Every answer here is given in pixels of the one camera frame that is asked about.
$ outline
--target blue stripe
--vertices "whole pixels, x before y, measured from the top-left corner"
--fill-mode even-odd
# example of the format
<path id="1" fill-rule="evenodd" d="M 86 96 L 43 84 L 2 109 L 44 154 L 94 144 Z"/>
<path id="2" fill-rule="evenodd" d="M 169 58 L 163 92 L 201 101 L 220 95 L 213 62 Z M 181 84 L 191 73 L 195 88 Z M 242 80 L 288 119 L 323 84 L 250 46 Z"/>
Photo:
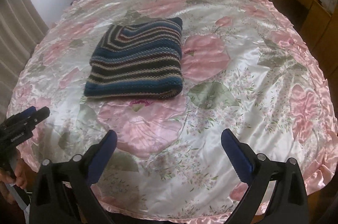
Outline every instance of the blue stripe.
<path id="1" fill-rule="evenodd" d="M 127 34 L 130 34 L 130 36 L 133 36 L 133 35 L 139 34 L 142 31 L 146 31 L 148 29 L 153 29 L 154 27 L 160 27 L 160 26 L 170 28 L 170 29 L 175 30 L 179 33 L 182 32 L 183 22 L 182 22 L 181 18 L 176 17 L 176 18 L 168 19 L 168 20 L 174 22 L 176 25 L 173 25 L 172 23 L 167 22 L 166 20 L 158 20 L 158 21 L 153 21 L 153 22 L 141 23 L 139 25 L 129 25 L 129 27 L 136 28 L 136 30 L 131 31 L 130 29 L 124 28 L 122 30 L 122 32 L 126 36 L 127 36 Z"/>
<path id="2" fill-rule="evenodd" d="M 124 94 L 124 93 L 143 93 L 151 92 L 163 93 L 171 89 L 182 90 L 182 80 L 180 78 L 171 77 L 161 80 L 140 80 L 140 81 L 125 81 L 116 82 L 112 84 L 93 84 L 86 82 L 84 88 L 85 96 L 101 96 L 111 94 Z"/>
<path id="3" fill-rule="evenodd" d="M 128 55 L 128 56 L 125 56 L 125 57 L 115 57 L 115 58 L 105 58 L 105 57 L 101 57 L 101 56 L 92 56 L 91 60 L 97 60 L 97 61 L 103 61 L 103 62 L 106 62 L 106 63 L 113 63 L 113 62 L 124 62 L 124 61 L 127 61 L 127 60 L 130 60 L 130 59 L 137 59 L 141 56 L 144 56 L 144 55 L 154 55 L 154 54 L 157 54 L 157 53 L 160 53 L 160 52 L 169 52 L 169 53 L 173 53 L 175 54 L 175 56 L 177 58 L 180 58 L 180 55 L 177 53 L 176 50 L 173 50 L 173 49 L 170 49 L 170 48 L 167 48 L 167 47 L 164 47 L 164 48 L 161 48 L 161 47 L 156 47 L 156 48 L 153 48 L 153 49 L 150 49 L 148 51 L 140 51 L 138 53 L 135 53 L 133 55 Z"/>
<path id="4" fill-rule="evenodd" d="M 138 47 L 134 47 L 134 48 L 126 49 L 123 51 L 118 51 L 118 52 L 113 52 L 108 49 L 97 46 L 92 57 L 98 56 L 98 57 L 104 57 L 104 58 L 122 58 L 122 57 L 128 57 L 130 55 L 138 53 L 141 50 L 145 51 L 145 50 L 155 49 L 159 47 L 173 49 L 180 55 L 180 58 L 182 58 L 181 47 L 177 43 L 171 40 L 167 40 L 167 39 L 156 40 L 150 43 L 145 43 Z"/>

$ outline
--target bed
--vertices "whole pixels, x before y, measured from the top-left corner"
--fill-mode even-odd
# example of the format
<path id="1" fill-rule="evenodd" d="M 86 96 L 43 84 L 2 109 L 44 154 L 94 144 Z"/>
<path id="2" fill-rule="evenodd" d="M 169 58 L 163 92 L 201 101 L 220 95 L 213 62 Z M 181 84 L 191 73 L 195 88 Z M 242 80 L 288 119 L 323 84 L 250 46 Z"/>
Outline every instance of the bed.
<path id="1" fill-rule="evenodd" d="M 183 20 L 183 91 L 174 99 L 89 99 L 89 59 L 112 23 Z M 92 186 L 101 205 L 140 219 L 223 223 L 240 183 L 222 150 L 230 128 L 256 153 L 298 160 L 308 194 L 333 177 L 337 119 L 327 81 L 289 20 L 268 0 L 78 0 L 35 48 L 8 116 L 50 117 L 19 149 L 38 171 L 83 154 L 108 129 L 118 149 Z M 258 214 L 265 212 L 271 183 Z"/>

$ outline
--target wooden desk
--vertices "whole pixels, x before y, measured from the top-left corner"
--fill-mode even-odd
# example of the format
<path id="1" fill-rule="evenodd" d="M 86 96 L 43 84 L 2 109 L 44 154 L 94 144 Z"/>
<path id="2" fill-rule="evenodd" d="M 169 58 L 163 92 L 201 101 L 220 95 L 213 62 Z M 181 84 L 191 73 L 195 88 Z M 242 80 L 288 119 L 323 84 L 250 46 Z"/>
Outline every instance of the wooden desk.
<path id="1" fill-rule="evenodd" d="M 273 0 L 273 3 L 293 23 L 312 51 L 330 22 L 330 13 L 316 0 Z"/>

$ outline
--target human hand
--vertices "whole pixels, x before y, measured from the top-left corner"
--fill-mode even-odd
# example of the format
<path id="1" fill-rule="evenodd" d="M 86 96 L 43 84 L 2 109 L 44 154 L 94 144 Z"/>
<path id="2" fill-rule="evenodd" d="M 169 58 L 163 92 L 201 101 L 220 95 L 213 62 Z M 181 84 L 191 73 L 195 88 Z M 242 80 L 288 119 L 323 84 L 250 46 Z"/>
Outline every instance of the human hand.
<path id="1" fill-rule="evenodd" d="M 20 152 L 18 150 L 16 150 L 16 168 L 14 170 L 14 174 L 16 176 L 16 179 L 14 180 L 13 178 L 11 178 L 11 176 L 9 176 L 9 174 L 7 172 L 5 172 L 4 170 L 0 169 L 0 182 L 3 183 L 15 183 L 18 187 L 24 189 L 27 186 L 27 178 L 26 178 L 26 173 L 25 173 L 25 169 L 24 169 L 24 161 L 21 158 Z"/>

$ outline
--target finger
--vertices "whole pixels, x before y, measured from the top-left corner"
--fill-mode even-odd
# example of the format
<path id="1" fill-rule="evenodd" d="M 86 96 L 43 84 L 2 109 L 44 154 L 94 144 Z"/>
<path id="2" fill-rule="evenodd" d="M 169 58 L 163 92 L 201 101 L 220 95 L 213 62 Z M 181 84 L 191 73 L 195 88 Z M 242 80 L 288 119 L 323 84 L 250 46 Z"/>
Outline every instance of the finger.
<path id="1" fill-rule="evenodd" d="M 5 172 L 3 169 L 0 169 L 0 182 L 13 183 L 14 180 L 8 175 L 7 172 Z"/>
<path id="2" fill-rule="evenodd" d="M 23 185 L 20 188 L 22 188 L 24 190 L 26 187 L 27 187 L 27 180 L 25 180 L 25 182 L 23 183 Z"/>
<path id="3" fill-rule="evenodd" d="M 4 199 L 8 202 L 13 204 L 15 199 L 13 196 L 10 194 L 4 183 L 0 182 L 0 194 L 4 197 Z"/>
<path id="4" fill-rule="evenodd" d="M 23 172 L 22 173 L 22 179 L 23 179 L 23 185 L 21 186 L 21 188 L 24 190 L 26 187 L 27 187 L 27 178 L 26 178 L 26 173 L 25 172 Z"/>
<path id="5" fill-rule="evenodd" d="M 20 160 L 17 161 L 16 164 L 16 168 L 14 170 L 14 174 L 16 177 L 20 177 L 23 173 L 23 163 L 22 163 L 22 159 L 20 158 Z"/>
<path id="6" fill-rule="evenodd" d="M 22 187 L 24 183 L 25 183 L 25 180 L 24 180 L 22 177 L 18 177 L 18 178 L 16 179 L 16 185 L 17 185 L 18 187 Z"/>

